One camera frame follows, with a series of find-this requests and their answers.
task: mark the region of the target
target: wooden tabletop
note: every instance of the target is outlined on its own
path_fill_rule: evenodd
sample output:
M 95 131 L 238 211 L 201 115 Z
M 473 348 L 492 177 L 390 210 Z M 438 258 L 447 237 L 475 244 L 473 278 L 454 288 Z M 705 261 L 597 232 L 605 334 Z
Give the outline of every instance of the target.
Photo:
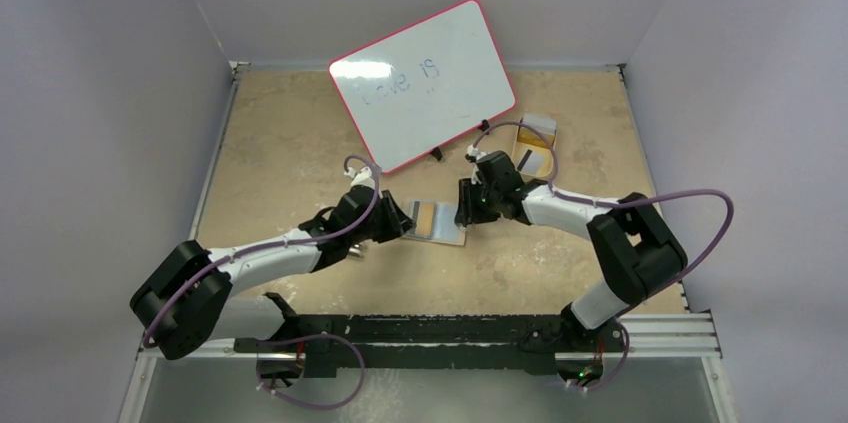
M 511 72 L 525 112 L 557 121 L 556 185 L 596 196 L 653 194 L 639 140 L 612 72 Z M 456 202 L 457 180 L 470 175 L 465 148 L 476 135 L 442 148 L 444 160 L 419 160 L 380 180 L 407 198 Z M 497 130 L 484 150 L 509 152 L 514 130 Z M 198 239 L 205 247 L 270 238 L 335 205 L 348 190 L 342 160 L 367 156 L 329 75 L 323 71 L 250 71 L 236 95 Z M 468 229 L 464 247 L 412 240 L 367 244 L 348 259 L 309 275 L 249 290 L 274 291 L 300 313 L 558 313 L 601 278 L 591 245 L 562 231 L 501 220 Z M 681 313 L 676 286 L 641 313 Z

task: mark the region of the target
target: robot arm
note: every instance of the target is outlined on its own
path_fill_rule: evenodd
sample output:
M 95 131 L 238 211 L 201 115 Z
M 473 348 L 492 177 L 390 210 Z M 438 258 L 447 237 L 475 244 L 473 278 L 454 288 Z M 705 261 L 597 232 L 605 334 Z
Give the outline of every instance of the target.
M 557 228 L 592 243 L 603 279 L 563 309 L 563 322 L 575 335 L 591 334 L 647 300 L 686 267 L 686 253 L 653 206 L 617 208 L 644 195 L 594 198 L 549 187 L 541 180 L 525 183 L 503 151 L 485 154 L 469 148 L 468 158 L 475 162 L 475 170 L 471 178 L 459 182 L 457 224 L 503 216 Z
M 239 333 L 246 330 L 246 322 L 264 324 L 261 331 L 270 336 L 291 311 L 288 305 L 274 295 L 250 301 L 231 299 L 233 296 L 277 278 L 320 271 L 345 259 L 356 244 L 366 240 L 390 241 L 412 228 L 412 220 L 398 208 L 388 191 L 376 196 L 372 211 L 356 224 L 375 197 L 375 183 L 367 167 L 348 176 L 353 178 L 351 189 L 335 207 L 321 210 L 282 236 L 234 248 L 205 249 L 194 240 L 177 245 L 130 300 L 136 317 L 164 356 L 181 358 L 208 339 L 251 336 Z M 354 224 L 350 231 L 342 231 Z M 180 287 L 210 265 L 214 268 L 150 328 Z M 264 311 L 269 305 L 276 305 L 278 311 Z M 251 309 L 257 315 L 278 316 L 274 321 L 244 318 Z

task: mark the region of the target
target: red border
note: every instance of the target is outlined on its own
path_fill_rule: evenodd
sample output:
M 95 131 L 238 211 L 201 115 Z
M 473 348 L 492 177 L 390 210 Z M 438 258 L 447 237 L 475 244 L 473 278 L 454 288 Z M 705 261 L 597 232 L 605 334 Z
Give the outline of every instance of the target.
M 429 20 L 429 19 L 435 18 L 435 17 L 437 17 L 437 16 L 441 15 L 442 13 L 448 12 L 448 11 L 450 11 L 450 10 L 452 10 L 452 9 L 456 8 L 457 6 L 464 5 L 464 4 L 468 3 L 469 1 L 473 1 L 474 3 L 476 3 L 476 4 L 477 4 L 477 7 L 478 7 L 478 8 L 480 8 L 480 13 L 483 15 L 483 22 L 486 24 L 486 31 L 488 31 L 488 32 L 489 32 L 489 38 L 491 38 L 491 39 L 492 39 L 492 43 L 495 45 L 495 53 L 498 55 L 498 59 L 499 59 L 499 60 L 501 60 L 501 68 L 503 68 L 503 70 L 504 70 L 504 74 L 506 75 L 506 81 L 507 81 L 507 83 L 509 83 L 509 90 L 512 92 L 512 106 L 510 106 L 510 107 L 509 107 L 509 108 L 507 108 L 506 110 L 504 110 L 504 111 L 502 111 L 502 112 L 500 112 L 500 113 L 496 114 L 496 115 L 495 115 L 495 116 L 493 116 L 491 119 L 495 119 L 495 118 L 497 118 L 497 117 L 499 117 L 499 116 L 503 115 L 503 114 L 504 114 L 504 113 L 506 113 L 507 111 L 509 111 L 509 110 L 511 110 L 511 109 L 513 109 L 513 108 L 515 108 L 515 104 L 516 104 L 516 99 L 515 99 L 515 87 L 512 85 L 512 79 L 510 79 L 510 77 L 509 77 L 509 73 L 506 71 L 506 67 L 505 67 L 505 66 L 504 66 L 504 64 L 503 64 L 503 56 L 501 55 L 501 50 L 500 50 L 500 48 L 498 47 L 498 42 L 497 42 L 497 41 L 495 41 L 495 38 L 492 36 L 492 28 L 491 28 L 491 26 L 489 26 L 489 19 L 488 19 L 488 18 L 486 18 L 486 12 L 485 12 L 485 11 L 483 11 L 483 5 L 481 5 L 481 4 L 480 4 L 480 0 L 462 0 L 462 1 L 460 1 L 459 3 L 457 3 L 457 4 L 455 4 L 455 5 L 452 5 L 452 6 L 449 6 L 449 7 L 445 8 L 445 9 L 444 9 L 444 10 L 442 10 L 442 11 L 439 11 L 439 12 L 434 13 L 434 14 L 432 14 L 432 15 L 430 15 L 430 16 L 428 16 L 428 17 L 426 17 L 426 18 L 423 18 L 423 19 L 421 19 L 421 20 L 418 20 L 418 21 L 416 21 L 415 23 L 412 23 L 411 25 L 404 26 L 403 28 L 401 28 L 401 29 L 399 29 L 399 30 L 396 30 L 396 31 L 393 31 L 393 32 L 389 33 L 388 35 L 386 35 L 386 36 L 384 36 L 384 37 L 382 37 L 382 38 L 378 38 L 378 39 L 376 39 L 376 40 L 372 41 L 371 43 L 368 43 L 368 44 L 366 44 L 366 45 L 360 46 L 359 48 L 357 48 L 357 49 L 355 49 L 355 50 L 353 50 L 353 51 L 347 52 L 347 53 L 345 53 L 344 55 L 342 55 L 342 56 L 340 56 L 340 57 L 336 58 L 335 60 L 330 61 L 330 63 L 327 65 L 327 73 L 329 73 L 329 72 L 330 72 L 330 66 L 332 66 L 332 65 L 333 65 L 333 63 L 335 63 L 335 62 L 337 62 L 337 61 L 339 61 L 339 60 L 342 60 L 342 59 L 344 59 L 344 58 L 347 58 L 348 56 L 350 56 L 350 55 L 352 55 L 352 54 L 354 54 L 354 53 L 357 53 L 357 52 L 359 52 L 359 51 L 362 51 L 362 50 L 364 50 L 365 48 L 368 48 L 368 47 L 369 47 L 369 46 L 371 46 L 371 45 L 377 44 L 377 43 L 379 43 L 379 42 L 381 42 L 381 41 L 385 40 L 386 38 L 390 38 L 390 37 L 392 37 L 392 36 L 394 36 L 394 35 L 396 35 L 396 34 L 398 34 L 398 33 L 402 32 L 402 31 L 406 31 L 406 30 L 408 30 L 408 29 L 412 28 L 413 26 L 420 25 L 421 23 L 424 23 L 425 21 L 427 21 L 427 20 Z M 371 153 L 371 148 L 368 148 L 368 142 L 366 142 L 366 141 L 365 141 L 365 137 L 364 137 L 364 136 L 362 136 L 362 131 L 360 131 L 360 130 L 359 130 L 359 125 L 357 125 L 357 124 L 356 124 L 356 120 L 353 118 L 353 113 L 350 111 L 350 106 L 348 106 L 347 101 L 345 101 L 344 96 L 342 96 L 342 92 L 341 92 L 341 90 L 339 89 L 339 85 L 337 85 L 337 84 L 336 84 L 336 80 L 332 77 L 332 74 L 330 74 L 330 79 L 333 81 L 333 86 L 336 88 L 336 93 L 338 93 L 338 94 L 339 94 L 339 98 L 341 98 L 341 99 L 342 99 L 342 102 L 343 102 L 343 103 L 344 103 L 344 105 L 345 105 L 345 109 L 347 110 L 347 114 L 348 114 L 348 116 L 350 116 L 350 120 L 353 122 L 353 126 L 356 128 L 356 132 L 357 132 L 357 133 L 359 133 L 359 138 L 362 140 L 362 144 L 364 144 L 364 145 L 365 145 L 365 151 L 367 151 L 367 152 L 368 152 L 368 156 L 369 156 L 369 157 L 371 157 L 371 161 L 375 161 L 375 160 L 374 160 L 374 155 Z M 446 141 L 446 142 L 444 142 L 444 143 L 441 143 L 441 144 L 437 145 L 437 147 L 438 147 L 438 146 L 444 146 L 444 145 L 447 145 L 448 143 L 450 143 L 450 142 L 452 142 L 452 141 L 454 141 L 454 140 L 456 140 L 456 139 L 462 138 L 463 136 L 467 135 L 468 133 L 471 133 L 472 131 L 476 130 L 476 129 L 477 129 L 477 128 L 479 128 L 479 127 L 480 127 L 480 125 L 475 125 L 475 126 L 473 126 L 473 127 L 469 128 L 469 129 L 467 129 L 467 130 L 463 131 L 462 133 L 460 133 L 460 134 L 458 134 L 458 135 L 454 136 L 453 138 L 449 139 L 448 141 Z M 392 174 L 392 173 L 394 173 L 395 171 L 400 170 L 401 168 L 406 167 L 406 166 L 407 166 L 407 165 L 409 165 L 410 163 L 412 163 L 412 162 L 414 162 L 414 161 L 416 161 L 416 160 L 420 159 L 420 158 L 421 158 L 421 157 L 423 157 L 423 156 L 429 155 L 429 154 L 430 154 L 430 152 L 429 152 L 429 151 L 425 151 L 424 153 L 421 153 L 420 155 L 418 155 L 418 156 L 416 156 L 416 157 L 413 157 L 412 159 L 410 159 L 410 160 L 409 160 L 409 161 L 407 161 L 406 163 L 402 163 L 402 164 L 400 164 L 400 165 L 398 165 L 398 166 L 396 166 L 396 167 L 394 167 L 394 168 L 392 168 L 392 169 L 390 169 L 390 170 L 385 170 L 385 171 L 383 171 L 383 173 L 385 173 L 385 174 L 387 174 L 387 175 Z

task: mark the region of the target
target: table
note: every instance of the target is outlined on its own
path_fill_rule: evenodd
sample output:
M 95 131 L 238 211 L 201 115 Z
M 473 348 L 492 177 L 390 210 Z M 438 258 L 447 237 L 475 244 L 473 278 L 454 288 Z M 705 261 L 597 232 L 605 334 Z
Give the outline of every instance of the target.
M 517 106 L 554 118 L 561 171 L 556 185 L 597 196 L 653 194 L 617 72 L 514 71 Z M 384 176 L 381 187 L 407 198 L 457 199 L 470 174 L 469 135 L 442 147 L 444 160 L 419 160 Z M 497 130 L 486 150 L 512 148 Z M 270 238 L 335 205 L 348 189 L 342 160 L 367 155 L 332 81 L 322 71 L 244 74 L 200 220 L 205 247 Z M 361 260 L 295 275 L 246 295 L 280 293 L 300 313 L 558 313 L 601 277 L 591 245 L 550 228 L 498 221 L 469 228 L 464 247 L 412 240 L 369 243 Z M 634 312 L 682 313 L 675 285 Z

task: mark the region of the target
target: whiteboard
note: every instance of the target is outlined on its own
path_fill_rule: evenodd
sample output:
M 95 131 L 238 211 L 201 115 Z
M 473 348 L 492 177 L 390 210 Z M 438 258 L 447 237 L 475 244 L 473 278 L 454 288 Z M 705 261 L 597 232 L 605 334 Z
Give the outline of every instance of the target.
M 342 56 L 329 72 L 368 153 L 386 173 L 515 106 L 477 0 Z

